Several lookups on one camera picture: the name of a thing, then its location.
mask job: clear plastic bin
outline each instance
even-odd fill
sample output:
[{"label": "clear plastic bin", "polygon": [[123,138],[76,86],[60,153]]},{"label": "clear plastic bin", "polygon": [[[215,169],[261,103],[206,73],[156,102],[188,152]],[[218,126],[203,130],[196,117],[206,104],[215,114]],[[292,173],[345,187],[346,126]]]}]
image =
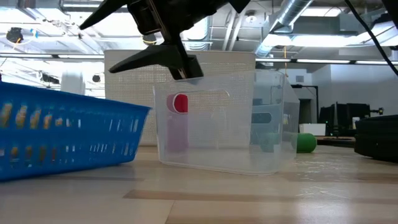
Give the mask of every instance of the clear plastic bin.
[{"label": "clear plastic bin", "polygon": [[154,90],[164,164],[265,175],[296,156],[300,101],[282,73],[195,78]]}]

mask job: green ball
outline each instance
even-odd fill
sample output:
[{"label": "green ball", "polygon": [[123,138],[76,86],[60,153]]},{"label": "green ball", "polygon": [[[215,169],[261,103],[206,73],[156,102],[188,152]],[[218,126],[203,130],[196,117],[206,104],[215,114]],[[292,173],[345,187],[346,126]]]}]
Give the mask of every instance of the green ball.
[{"label": "green ball", "polygon": [[297,136],[297,153],[311,153],[317,147],[317,139],[309,133],[300,133]]}]

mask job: blue plastic basket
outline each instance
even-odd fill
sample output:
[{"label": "blue plastic basket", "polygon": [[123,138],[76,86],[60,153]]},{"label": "blue plastic basket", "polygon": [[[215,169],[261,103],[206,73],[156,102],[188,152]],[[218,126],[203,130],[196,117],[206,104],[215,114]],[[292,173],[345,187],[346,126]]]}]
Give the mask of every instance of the blue plastic basket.
[{"label": "blue plastic basket", "polygon": [[132,161],[149,110],[0,82],[0,180]]}]

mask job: ceiling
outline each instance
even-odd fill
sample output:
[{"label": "ceiling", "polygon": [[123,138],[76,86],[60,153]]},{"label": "ceiling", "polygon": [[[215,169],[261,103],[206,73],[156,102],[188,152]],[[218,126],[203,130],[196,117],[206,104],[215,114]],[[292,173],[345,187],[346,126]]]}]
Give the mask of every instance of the ceiling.
[{"label": "ceiling", "polygon": [[[36,0],[33,9],[21,9],[0,1],[0,52],[17,54],[103,54],[109,49],[145,49],[147,46],[142,41],[134,19],[121,9],[85,31],[81,31],[81,24],[95,10],[100,1],[89,0],[64,0],[62,7],[57,7],[54,2]],[[351,0],[361,13],[369,12],[382,7],[380,0]],[[247,6],[247,10],[253,11],[255,21],[243,19],[238,32],[237,41],[233,45],[233,51],[253,52],[262,42],[261,28],[266,16],[277,12],[282,1],[253,0]],[[227,33],[232,7],[226,5],[215,15],[207,18],[206,22],[197,24],[193,30],[185,31],[182,37],[185,39],[187,49],[193,44],[204,44],[208,50],[222,50]],[[302,16],[336,17],[341,13],[347,13],[347,7],[342,0],[315,0]],[[22,28],[24,41],[14,44],[6,39],[11,27]],[[349,58],[349,59],[380,59],[378,52],[372,46],[356,48],[320,48],[320,47],[295,47],[273,48],[271,54],[274,57],[289,58]],[[27,79],[36,81],[36,73],[41,70],[55,77],[62,74],[60,68],[75,66],[87,71],[87,80],[95,73],[103,72],[103,64],[82,65],[81,63],[59,61],[32,61],[9,58],[4,61],[0,58],[0,71],[13,75],[9,79],[17,80],[21,76],[28,75]],[[103,84],[90,83],[88,87],[97,88]]]}]

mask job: table surface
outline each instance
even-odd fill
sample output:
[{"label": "table surface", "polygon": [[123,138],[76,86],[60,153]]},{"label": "table surface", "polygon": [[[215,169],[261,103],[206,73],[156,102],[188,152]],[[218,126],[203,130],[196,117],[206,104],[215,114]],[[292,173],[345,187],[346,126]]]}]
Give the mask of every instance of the table surface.
[{"label": "table surface", "polygon": [[267,176],[134,162],[0,184],[0,223],[398,223],[398,165],[318,146]]}]

